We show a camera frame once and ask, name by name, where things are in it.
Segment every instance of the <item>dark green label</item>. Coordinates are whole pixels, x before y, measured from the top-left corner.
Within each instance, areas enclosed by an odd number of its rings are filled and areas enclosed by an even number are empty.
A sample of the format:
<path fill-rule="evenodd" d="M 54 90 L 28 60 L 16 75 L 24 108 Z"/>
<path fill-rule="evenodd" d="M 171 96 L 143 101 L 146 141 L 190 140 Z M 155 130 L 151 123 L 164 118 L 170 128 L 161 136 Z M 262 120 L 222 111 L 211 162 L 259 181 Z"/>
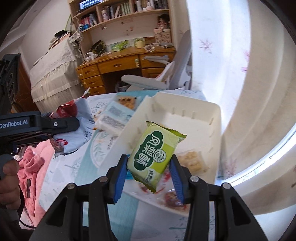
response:
<path fill-rule="evenodd" d="M 134 157 L 134 167 L 143 171 L 146 167 L 151 166 L 153 154 L 163 146 L 163 135 L 160 131 L 154 131 L 148 135 Z"/>

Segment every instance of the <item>chair backrest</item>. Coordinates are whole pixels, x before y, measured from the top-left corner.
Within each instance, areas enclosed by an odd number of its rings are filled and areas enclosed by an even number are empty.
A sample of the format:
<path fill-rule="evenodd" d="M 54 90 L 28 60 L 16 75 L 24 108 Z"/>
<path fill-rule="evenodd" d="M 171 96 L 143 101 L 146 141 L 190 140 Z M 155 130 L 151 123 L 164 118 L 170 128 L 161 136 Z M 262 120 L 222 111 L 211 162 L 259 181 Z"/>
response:
<path fill-rule="evenodd" d="M 169 90 L 181 88 L 186 81 L 190 81 L 190 77 L 186 74 L 186 67 L 191 58 L 191 52 L 191 34 L 190 30 L 188 30 L 183 34 L 177 53 L 173 59 L 175 68 L 170 79 Z"/>

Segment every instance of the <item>cracker package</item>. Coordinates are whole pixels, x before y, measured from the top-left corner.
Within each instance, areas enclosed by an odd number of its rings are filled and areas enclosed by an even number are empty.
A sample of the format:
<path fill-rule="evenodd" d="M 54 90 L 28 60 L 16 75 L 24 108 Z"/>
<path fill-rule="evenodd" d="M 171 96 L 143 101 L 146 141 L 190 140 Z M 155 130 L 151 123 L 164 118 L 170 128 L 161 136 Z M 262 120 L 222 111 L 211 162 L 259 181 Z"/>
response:
<path fill-rule="evenodd" d="M 207 171 L 207 166 L 202 158 L 201 151 L 196 149 L 176 154 L 181 166 L 187 167 L 192 175 L 198 175 Z"/>
<path fill-rule="evenodd" d="M 155 193 L 177 144 L 187 135 L 153 122 L 147 121 L 147 125 L 148 128 L 128 159 L 127 167 L 135 180 Z"/>

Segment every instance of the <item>white and red bag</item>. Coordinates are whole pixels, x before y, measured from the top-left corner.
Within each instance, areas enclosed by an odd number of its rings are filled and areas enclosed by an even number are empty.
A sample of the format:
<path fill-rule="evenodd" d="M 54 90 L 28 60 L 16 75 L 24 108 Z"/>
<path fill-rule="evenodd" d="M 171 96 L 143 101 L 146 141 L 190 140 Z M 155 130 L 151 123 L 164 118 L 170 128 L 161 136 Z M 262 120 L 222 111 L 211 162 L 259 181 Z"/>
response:
<path fill-rule="evenodd" d="M 91 139 L 95 122 L 84 96 L 59 106 L 50 117 L 76 117 L 79 120 L 78 130 L 53 136 L 58 146 L 63 147 L 64 154 L 78 150 Z"/>

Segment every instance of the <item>pink plush fabric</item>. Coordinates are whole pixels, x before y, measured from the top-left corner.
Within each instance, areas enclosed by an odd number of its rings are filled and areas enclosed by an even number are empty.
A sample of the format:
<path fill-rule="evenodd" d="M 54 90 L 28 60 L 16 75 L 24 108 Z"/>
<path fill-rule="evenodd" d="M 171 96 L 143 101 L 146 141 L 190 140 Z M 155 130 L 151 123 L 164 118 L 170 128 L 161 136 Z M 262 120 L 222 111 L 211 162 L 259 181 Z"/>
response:
<path fill-rule="evenodd" d="M 36 148 L 28 147 L 22 160 L 19 162 L 20 170 L 18 176 L 20 187 L 25 197 L 25 206 L 33 225 L 37 226 L 45 214 L 44 209 L 39 205 L 39 196 L 43 180 L 54 154 L 50 141 L 44 141 Z M 27 198 L 27 179 L 31 180 L 30 197 Z"/>

